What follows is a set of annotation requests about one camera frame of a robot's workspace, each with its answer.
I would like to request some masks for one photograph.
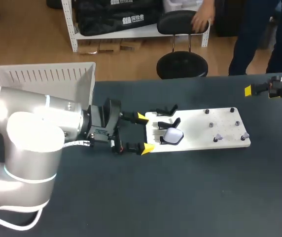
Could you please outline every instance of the dark table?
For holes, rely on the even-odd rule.
[[[66,148],[40,222],[28,232],[0,226],[0,237],[282,237],[282,99],[244,97],[268,77],[97,82],[94,104],[110,97],[126,111],[237,107],[251,146],[142,157]],[[139,125],[122,131],[126,141],[143,135]],[[28,217],[0,211],[11,223]]]

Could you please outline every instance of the floor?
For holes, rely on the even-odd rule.
[[[136,52],[78,55],[73,53],[62,10],[50,9],[45,0],[0,0],[0,65],[96,62],[96,80],[158,79],[156,62],[171,51],[170,38],[147,40]],[[193,37],[192,51],[209,64],[209,76],[227,75],[235,38],[211,36],[207,48]],[[176,50],[187,49],[186,42]],[[264,73],[269,51],[258,51],[249,74]]]

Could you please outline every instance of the white object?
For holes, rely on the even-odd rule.
[[[0,86],[73,100],[87,109],[93,100],[95,67],[94,62],[0,66]]]
[[[239,111],[235,108],[230,112],[230,108],[209,109],[209,114],[204,110],[184,110],[176,111],[172,117],[157,116],[156,112],[148,112],[145,116],[149,119],[146,125],[147,143],[155,145],[152,152],[176,152],[205,149],[223,149],[249,147],[250,139],[241,140],[241,136],[246,132]],[[172,123],[176,118],[181,122],[177,129],[184,133],[181,142],[174,145],[161,145],[160,136],[164,135],[164,130],[159,130],[157,122]],[[235,126],[235,122],[240,121],[240,126]],[[214,142],[217,134],[221,134],[222,140]]]
[[[203,0],[163,0],[165,12],[192,10],[197,11]]]
[[[145,37],[164,37],[157,31],[156,24],[143,26],[124,31],[118,31],[97,36],[83,36],[78,28],[73,23],[72,4],[71,0],[62,0],[63,12],[67,23],[69,37],[73,52],[77,52],[78,40],[92,40],[92,39],[127,39],[127,38],[145,38]],[[201,47],[208,46],[209,29],[203,33]]]
[[[179,129],[170,127],[165,131],[163,139],[166,142],[177,143],[183,135],[183,132]]]

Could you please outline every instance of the white fixture board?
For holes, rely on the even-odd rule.
[[[241,140],[241,136],[246,132],[239,111],[234,108],[209,109],[209,114],[205,110],[183,110],[176,111],[172,117],[157,116],[156,112],[148,112],[145,116],[149,119],[146,125],[147,143],[155,145],[152,152],[178,152],[205,149],[224,149],[249,147],[250,139]],[[160,136],[163,136],[166,130],[159,130],[157,122],[173,123],[175,119],[180,118],[181,122],[177,129],[184,133],[181,142],[174,145],[161,145]],[[214,142],[216,134],[220,134],[223,139]]]

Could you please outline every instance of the black clamp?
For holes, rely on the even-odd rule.
[[[144,115],[139,112],[122,112],[120,118],[125,121],[130,121],[131,123],[146,125],[149,119],[147,119]]]
[[[177,128],[180,124],[180,118],[176,118],[174,123],[167,123],[167,122],[158,122],[157,125],[159,126],[159,130],[168,129],[170,127]]]
[[[156,113],[157,113],[157,116],[169,116],[169,117],[171,117],[175,114],[177,109],[178,109],[178,105],[174,105],[170,111],[166,107],[164,110],[156,109]]]

